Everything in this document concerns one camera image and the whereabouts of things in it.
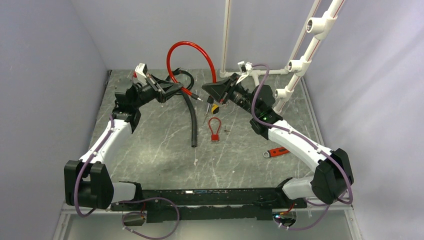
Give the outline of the yellow padlock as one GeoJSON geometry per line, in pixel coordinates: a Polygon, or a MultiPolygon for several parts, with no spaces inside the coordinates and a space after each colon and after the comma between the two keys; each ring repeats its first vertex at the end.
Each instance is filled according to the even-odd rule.
{"type": "Polygon", "coordinates": [[[212,107],[211,107],[210,112],[211,112],[213,115],[215,115],[215,114],[217,114],[219,111],[220,111],[220,106],[219,106],[219,105],[217,105],[217,104],[213,104],[213,105],[212,105],[212,107]]]}

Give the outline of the small silver keys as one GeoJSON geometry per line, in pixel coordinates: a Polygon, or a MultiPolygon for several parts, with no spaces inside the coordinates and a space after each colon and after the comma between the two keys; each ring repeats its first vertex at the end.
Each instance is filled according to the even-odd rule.
{"type": "Polygon", "coordinates": [[[206,113],[205,113],[205,115],[204,115],[203,123],[205,123],[205,122],[206,122],[206,120],[208,119],[208,117],[209,117],[209,115],[210,115],[210,113],[211,113],[212,106],[213,106],[213,104],[212,104],[212,103],[208,103],[208,104],[207,104],[206,113]]]}

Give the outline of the red cable bike lock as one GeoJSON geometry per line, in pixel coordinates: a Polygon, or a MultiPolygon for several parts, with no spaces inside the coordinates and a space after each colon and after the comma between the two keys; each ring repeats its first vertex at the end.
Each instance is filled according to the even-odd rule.
{"type": "MultiPolygon", "coordinates": [[[[187,42],[193,42],[198,44],[199,43],[198,40],[199,40],[198,38],[195,38],[193,36],[177,37],[177,38],[161,40],[161,47],[163,50],[163,57],[164,57],[163,63],[165,64],[164,65],[165,69],[166,70],[168,69],[168,64],[167,64],[168,51],[175,43],[181,42],[181,41],[187,41],[187,42]]],[[[171,54],[170,68],[172,70],[176,68],[197,69],[197,68],[202,68],[204,65],[207,66],[204,56],[192,46],[188,46],[188,45],[178,46],[176,49],[173,50],[171,54]]]]}

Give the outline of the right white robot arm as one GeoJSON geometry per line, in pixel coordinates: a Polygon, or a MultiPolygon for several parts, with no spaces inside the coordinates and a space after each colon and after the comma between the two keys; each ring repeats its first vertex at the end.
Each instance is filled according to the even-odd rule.
{"type": "Polygon", "coordinates": [[[286,148],[302,160],[313,172],[312,176],[288,178],[275,194],[276,203],[289,207],[297,199],[318,198],[322,203],[353,203],[354,177],[348,154],[341,148],[332,150],[294,129],[273,110],[275,99],[272,88],[261,82],[253,91],[244,88],[234,73],[226,80],[205,83],[202,89],[215,101],[233,102],[252,115],[253,131],[286,148]]]}

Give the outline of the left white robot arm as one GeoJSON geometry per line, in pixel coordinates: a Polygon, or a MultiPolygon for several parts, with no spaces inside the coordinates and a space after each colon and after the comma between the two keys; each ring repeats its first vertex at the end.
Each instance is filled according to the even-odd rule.
{"type": "Polygon", "coordinates": [[[146,77],[146,84],[121,78],[115,85],[114,108],[103,133],[78,160],[64,166],[65,202],[80,208],[107,209],[112,203],[124,202],[131,210],[144,203],[141,185],[136,182],[113,182],[107,169],[123,143],[134,133],[141,119],[140,107],[156,100],[165,103],[181,91],[180,82],[146,77]]]}

